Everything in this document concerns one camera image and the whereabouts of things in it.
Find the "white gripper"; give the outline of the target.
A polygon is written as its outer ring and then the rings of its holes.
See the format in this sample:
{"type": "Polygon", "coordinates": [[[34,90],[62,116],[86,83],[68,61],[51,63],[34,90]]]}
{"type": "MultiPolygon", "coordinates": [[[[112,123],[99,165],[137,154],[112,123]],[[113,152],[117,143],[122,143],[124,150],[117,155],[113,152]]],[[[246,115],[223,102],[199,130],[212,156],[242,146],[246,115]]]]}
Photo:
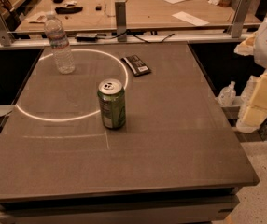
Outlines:
{"type": "MultiPolygon", "coordinates": [[[[254,54],[255,63],[267,69],[267,18],[234,52],[242,56],[254,54]]],[[[267,70],[259,77],[250,77],[241,99],[236,128],[242,133],[253,133],[267,119],[267,70]]]]}

